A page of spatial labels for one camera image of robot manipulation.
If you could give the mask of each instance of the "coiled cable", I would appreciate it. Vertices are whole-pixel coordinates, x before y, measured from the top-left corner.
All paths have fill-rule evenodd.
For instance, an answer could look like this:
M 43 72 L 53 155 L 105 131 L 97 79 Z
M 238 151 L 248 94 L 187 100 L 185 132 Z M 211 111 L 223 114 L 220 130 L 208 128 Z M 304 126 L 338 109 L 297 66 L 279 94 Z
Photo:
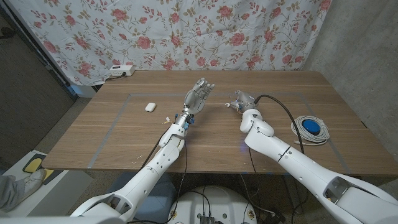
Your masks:
M 305 121 L 306 119 L 313 120 L 314 122 L 316 122 L 319 125 L 320 130 L 319 130 L 319 134 L 318 135 L 313 135 L 313 134 L 309 133 L 303 127 L 303 121 Z M 301 137 L 304 138 L 305 140 L 313 142 L 313 143 L 304 143 L 303 142 L 303 145 L 306 145 L 306 146 L 320 146 L 320 145 L 326 143 L 328 141 L 328 139 L 330 138 L 328 127 L 324 124 L 324 122 L 321 119 L 319 119 L 317 117 L 314 117 L 314 116 L 299 116 L 294 121 L 295 121 L 295 123 L 296 123 L 296 125 L 298 127 L 298 130 L 300 132 Z M 296 132 L 296 130 L 294 128 L 293 123 L 290 125 L 290 127 L 292 128 L 292 131 L 294 132 L 294 134 L 297 135 L 297 132 Z

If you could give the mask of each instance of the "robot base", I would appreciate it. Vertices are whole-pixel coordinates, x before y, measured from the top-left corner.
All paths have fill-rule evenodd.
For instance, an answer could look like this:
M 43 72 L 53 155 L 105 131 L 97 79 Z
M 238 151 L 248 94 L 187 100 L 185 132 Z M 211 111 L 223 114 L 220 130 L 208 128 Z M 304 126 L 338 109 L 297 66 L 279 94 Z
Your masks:
M 203 188 L 198 187 L 193 189 L 193 191 L 202 194 Z M 211 185 L 206 186 L 204 195 L 209 200 L 211 217 L 214 217 L 214 221 L 220 221 L 224 224 L 235 224 L 243 223 L 244 219 L 244 224 L 257 224 L 252 205 L 235 191 L 226 187 Z M 200 194 L 187 192 L 178 200 L 177 214 L 169 223 L 200 223 L 200 217 L 203 215 L 203 199 L 205 203 L 204 213 L 206 217 L 209 217 L 207 200 Z

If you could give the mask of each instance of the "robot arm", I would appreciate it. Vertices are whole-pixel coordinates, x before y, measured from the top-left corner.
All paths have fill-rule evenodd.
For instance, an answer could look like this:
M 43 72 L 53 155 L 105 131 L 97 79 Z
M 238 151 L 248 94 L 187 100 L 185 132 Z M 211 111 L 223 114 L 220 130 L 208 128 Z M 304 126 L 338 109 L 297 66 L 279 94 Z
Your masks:
M 189 124 L 193 124 L 193 116 L 203 109 L 214 86 L 208 84 L 204 78 L 197 81 L 185 98 L 183 113 L 161 137 L 160 149 L 154 158 L 122 189 L 87 200 L 71 217 L 103 215 L 120 218 L 124 222 L 131 221 L 163 173 L 177 160 L 185 144 L 186 130 Z
M 240 130 L 253 150 L 280 164 L 302 183 L 340 223 L 398 223 L 398 201 L 365 181 L 330 171 L 274 136 L 254 98 L 238 91 L 231 106 L 243 113 Z

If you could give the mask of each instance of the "power strip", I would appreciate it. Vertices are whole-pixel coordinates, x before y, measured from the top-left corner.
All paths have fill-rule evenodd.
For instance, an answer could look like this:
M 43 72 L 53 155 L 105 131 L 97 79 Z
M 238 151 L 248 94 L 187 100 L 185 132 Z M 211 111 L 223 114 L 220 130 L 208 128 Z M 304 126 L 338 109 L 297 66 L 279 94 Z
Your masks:
M 123 72 L 126 72 L 126 76 L 132 76 L 135 69 L 132 65 L 113 65 L 109 71 L 114 77 L 121 76 Z

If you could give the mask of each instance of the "blue object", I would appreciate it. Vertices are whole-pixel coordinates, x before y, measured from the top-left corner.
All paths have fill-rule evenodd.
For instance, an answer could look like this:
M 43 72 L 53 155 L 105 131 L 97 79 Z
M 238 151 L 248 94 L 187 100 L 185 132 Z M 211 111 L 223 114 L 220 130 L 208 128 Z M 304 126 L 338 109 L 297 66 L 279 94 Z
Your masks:
M 306 119 L 303 121 L 303 127 L 311 134 L 317 136 L 320 131 L 319 124 L 311 119 Z

